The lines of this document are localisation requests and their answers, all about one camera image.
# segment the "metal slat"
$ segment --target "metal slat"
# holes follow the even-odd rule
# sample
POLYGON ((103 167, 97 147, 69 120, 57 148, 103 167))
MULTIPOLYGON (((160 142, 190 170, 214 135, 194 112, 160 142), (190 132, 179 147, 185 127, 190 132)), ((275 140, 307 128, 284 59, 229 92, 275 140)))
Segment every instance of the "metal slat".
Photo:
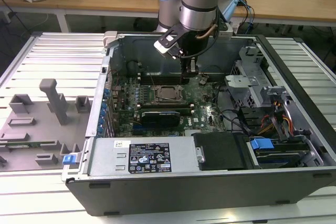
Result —
POLYGON ((335 98, 327 98, 327 97, 312 97, 311 100, 317 105, 336 105, 336 97, 335 98))
MULTIPOLYGON (((279 77, 274 73, 273 69, 270 69, 269 72, 275 80, 279 80, 279 77)), ((301 80, 330 80, 324 73, 296 73, 294 76, 299 82, 301 80)))
MULTIPOLYGON (((90 97, 94 96, 95 89, 84 89, 84 88, 58 88, 56 87, 57 93, 63 93, 66 97, 76 97, 78 95, 87 95, 90 97)), ((9 88, 0 89, 0 94, 3 97, 13 97, 15 94, 28 94, 31 97, 46 97, 46 94, 40 91, 39 88, 9 88)))
POLYGON ((55 71, 55 72, 66 72, 66 71, 84 71, 84 72, 96 72, 100 71, 100 65, 39 65, 39 64, 28 64, 21 65, 18 67, 18 71, 55 71))
POLYGON ((16 72, 12 79, 48 79, 54 78, 56 80, 59 79, 78 79, 78 80, 97 80, 99 77, 99 72, 44 72, 44 71, 37 71, 37 72, 16 72))
POLYGON ((319 105, 318 108, 324 115, 336 116, 336 106, 334 105, 319 105))
POLYGON ((28 54, 30 58, 103 58, 104 56, 105 54, 94 52, 81 52, 80 54, 75 52, 31 52, 28 54))
POLYGON ((303 50, 275 50, 279 55, 307 55, 303 50))
MULTIPOLYGON (((68 96, 64 96, 66 101, 75 101, 76 97, 68 97, 68 96)), ((89 100, 92 101, 93 100, 93 96, 89 95, 89 100)), ((3 97, 0 98, 0 109, 5 109, 5 108, 10 108, 9 107, 9 103, 11 102, 13 97, 3 97)), ((31 99, 32 102, 48 102, 48 98, 47 97, 31 97, 29 96, 29 98, 31 99)))
POLYGON ((311 96, 327 95, 336 97, 336 88, 304 88, 305 92, 311 96))
POLYGON ((292 61, 292 60, 284 60, 284 63, 287 67, 311 67, 311 68, 318 68, 315 62, 312 60, 307 61, 292 61))
MULTIPOLYGON (((59 88, 95 88, 97 80, 56 80, 59 88)), ((36 88, 39 87, 41 80, 11 80, 6 85, 7 88, 36 88)))
POLYGON ((302 48, 296 45, 272 45, 275 50, 299 50, 302 51, 302 48))
POLYGON ((103 41, 104 34, 65 34, 65 33, 43 33, 40 40, 96 40, 103 41))
POLYGON ((328 122, 332 125, 335 125, 336 124, 336 115, 328 115, 328 114, 325 114, 324 115, 325 119, 328 120, 328 122))
POLYGON ((304 88, 335 88, 331 80, 300 80, 299 83, 304 88))
POLYGON ((36 46, 72 46, 72 47, 104 47, 102 41, 97 40, 56 40, 56 39, 39 39, 36 46))
POLYGON ((295 40, 279 40, 279 39, 274 39, 274 40, 269 40, 269 43, 273 45, 297 45, 295 40))
POLYGON ((100 59, 90 59, 90 58, 30 58, 27 57, 23 62, 23 64, 88 64, 88 65, 101 65, 102 58, 100 59))
POLYGON ((288 67, 288 69, 293 73, 324 73, 319 67, 288 67))

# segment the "metal bracket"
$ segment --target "metal bracket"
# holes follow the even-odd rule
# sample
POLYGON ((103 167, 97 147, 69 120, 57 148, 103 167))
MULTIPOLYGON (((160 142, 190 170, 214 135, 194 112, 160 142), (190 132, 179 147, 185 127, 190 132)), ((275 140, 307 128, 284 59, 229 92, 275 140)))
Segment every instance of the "metal bracket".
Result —
POLYGON ((105 48, 110 48, 118 43, 118 32, 117 31, 107 31, 103 37, 103 43, 105 48))
POLYGON ((259 82, 255 77, 249 76, 226 76, 225 83, 232 88, 249 88, 251 86, 258 86, 259 82))
POLYGON ((258 47, 243 47, 239 51, 239 56, 243 61, 243 64, 257 65, 259 66, 264 55, 260 52, 258 47))
POLYGON ((281 99, 281 95, 286 93, 285 87, 275 86, 275 87, 263 87, 260 91, 260 95, 262 98, 262 104, 271 104, 271 97, 274 100, 281 99))

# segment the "warning label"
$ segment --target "warning label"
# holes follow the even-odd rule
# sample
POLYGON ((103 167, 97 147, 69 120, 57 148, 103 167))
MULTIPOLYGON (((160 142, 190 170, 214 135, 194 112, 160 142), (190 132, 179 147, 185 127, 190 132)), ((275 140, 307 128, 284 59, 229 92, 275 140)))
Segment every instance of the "warning label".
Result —
POLYGON ((130 144, 130 173, 167 173, 172 171, 169 144, 130 144))

